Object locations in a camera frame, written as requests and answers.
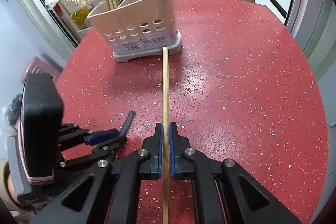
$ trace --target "small metal rod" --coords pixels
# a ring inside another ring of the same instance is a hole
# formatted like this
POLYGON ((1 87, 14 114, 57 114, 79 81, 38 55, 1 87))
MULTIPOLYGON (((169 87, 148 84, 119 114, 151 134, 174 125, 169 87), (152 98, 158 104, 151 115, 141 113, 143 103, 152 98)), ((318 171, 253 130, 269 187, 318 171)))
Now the small metal rod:
POLYGON ((121 127, 119 136, 126 136, 128 130, 129 130, 129 128, 130 128, 130 126, 133 122, 133 119, 134 119, 135 115, 136 115, 136 113, 133 110, 128 112, 126 120, 121 127))

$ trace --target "utensil holder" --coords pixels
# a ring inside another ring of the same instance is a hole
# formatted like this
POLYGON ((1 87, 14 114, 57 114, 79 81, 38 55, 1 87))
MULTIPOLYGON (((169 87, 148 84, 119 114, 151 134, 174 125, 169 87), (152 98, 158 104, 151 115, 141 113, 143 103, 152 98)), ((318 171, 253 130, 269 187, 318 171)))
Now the utensil holder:
POLYGON ((104 3, 94 8, 87 19, 112 48, 117 62, 132 58, 169 54, 181 50, 173 0, 124 0, 114 10, 104 3))

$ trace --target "metal screw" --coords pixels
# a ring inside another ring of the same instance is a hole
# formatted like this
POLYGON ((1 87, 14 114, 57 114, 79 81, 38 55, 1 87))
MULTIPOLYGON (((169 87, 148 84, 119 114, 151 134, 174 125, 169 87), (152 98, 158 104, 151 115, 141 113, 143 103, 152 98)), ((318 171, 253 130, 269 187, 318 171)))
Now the metal screw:
POLYGON ((138 150, 138 155, 139 156, 146 156, 147 154, 148 154, 147 149, 142 148, 142 149, 138 150))
POLYGON ((234 166, 236 163, 235 163, 235 161, 232 160, 232 159, 226 159, 226 160, 224 161, 224 164, 225 164, 227 167, 232 167, 232 166, 234 166))
POLYGON ((196 150, 194 148, 187 148, 185 151, 184 151, 187 155, 194 155, 196 150))
POLYGON ((100 161, 98 161, 97 164, 98 164, 99 167, 105 167, 108 164, 108 162, 107 162, 107 160, 100 160, 100 161))

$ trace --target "kitchen counter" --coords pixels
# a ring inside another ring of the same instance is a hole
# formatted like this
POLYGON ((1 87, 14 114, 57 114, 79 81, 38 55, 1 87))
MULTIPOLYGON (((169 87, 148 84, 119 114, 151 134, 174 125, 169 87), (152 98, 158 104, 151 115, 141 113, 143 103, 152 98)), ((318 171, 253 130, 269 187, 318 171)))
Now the kitchen counter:
MULTIPOLYGON (((328 133, 316 80, 286 27, 266 7, 175 0, 182 50, 169 57, 170 121, 193 148, 232 158, 309 224, 326 178, 328 133)), ((63 122, 119 128, 136 111, 121 157, 162 122, 162 58, 116 63, 93 29, 56 85, 63 122)), ((80 145, 66 160, 89 154, 80 145)), ((162 181, 143 181, 137 223, 162 223, 162 181)), ((194 223, 190 181, 170 181, 169 223, 194 223)))

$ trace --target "chair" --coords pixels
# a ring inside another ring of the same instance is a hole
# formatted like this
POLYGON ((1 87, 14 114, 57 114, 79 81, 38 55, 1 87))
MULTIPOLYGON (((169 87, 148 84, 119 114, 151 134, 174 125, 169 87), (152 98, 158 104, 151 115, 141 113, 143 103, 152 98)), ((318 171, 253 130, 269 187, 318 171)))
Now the chair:
POLYGON ((52 77, 52 81, 54 83, 57 82, 58 78, 60 77, 61 73, 56 70, 54 67, 49 65, 48 63, 42 61, 38 57, 34 57, 26 65, 25 70, 21 74, 20 80, 24 84, 26 81, 27 73, 48 73, 52 77))

